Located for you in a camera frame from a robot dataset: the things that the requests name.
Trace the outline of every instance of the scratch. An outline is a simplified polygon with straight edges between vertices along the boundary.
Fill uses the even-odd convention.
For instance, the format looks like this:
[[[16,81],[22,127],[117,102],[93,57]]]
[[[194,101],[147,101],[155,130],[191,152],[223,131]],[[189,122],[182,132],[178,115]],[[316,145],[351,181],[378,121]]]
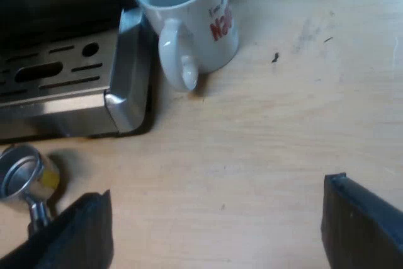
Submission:
[[[397,48],[399,47],[399,39],[395,37],[395,48],[393,49],[393,68],[396,69],[396,53]]]
[[[396,172],[388,167],[384,167],[384,170],[386,170],[388,173],[390,173],[391,175],[396,175]]]

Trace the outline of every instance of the drip tray grate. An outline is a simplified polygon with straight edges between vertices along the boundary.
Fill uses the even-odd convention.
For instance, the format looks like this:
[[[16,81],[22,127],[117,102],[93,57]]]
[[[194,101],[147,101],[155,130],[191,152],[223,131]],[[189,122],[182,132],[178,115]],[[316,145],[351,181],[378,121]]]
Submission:
[[[110,87],[118,40],[118,27],[69,39],[38,41],[44,32],[30,36],[35,43],[9,43],[0,56],[0,106],[5,103],[49,96],[78,94]]]

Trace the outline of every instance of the espresso machine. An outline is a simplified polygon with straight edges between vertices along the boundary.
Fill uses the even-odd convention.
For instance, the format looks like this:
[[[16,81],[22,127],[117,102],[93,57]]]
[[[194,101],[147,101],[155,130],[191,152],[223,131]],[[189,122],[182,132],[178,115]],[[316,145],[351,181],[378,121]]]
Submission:
[[[0,0],[0,142],[135,132],[155,41],[135,0]]]

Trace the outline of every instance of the dark speck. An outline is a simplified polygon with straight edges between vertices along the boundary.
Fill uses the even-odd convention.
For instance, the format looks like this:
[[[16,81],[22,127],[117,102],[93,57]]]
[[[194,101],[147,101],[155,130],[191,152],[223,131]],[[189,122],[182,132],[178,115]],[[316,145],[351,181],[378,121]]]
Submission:
[[[271,61],[271,63],[275,63],[277,62],[277,60],[280,58],[280,53],[275,53],[275,58],[273,59],[273,61]]]

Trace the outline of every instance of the wooden countertop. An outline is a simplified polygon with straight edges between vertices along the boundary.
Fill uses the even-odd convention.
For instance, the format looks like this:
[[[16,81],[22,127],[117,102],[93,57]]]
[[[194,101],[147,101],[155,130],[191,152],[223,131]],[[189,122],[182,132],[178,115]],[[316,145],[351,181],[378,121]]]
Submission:
[[[33,142],[59,210],[111,189],[112,268],[329,268],[329,173],[403,209],[403,0],[231,1],[238,54],[195,94],[160,75],[149,133]],[[29,218],[0,211],[3,255]]]

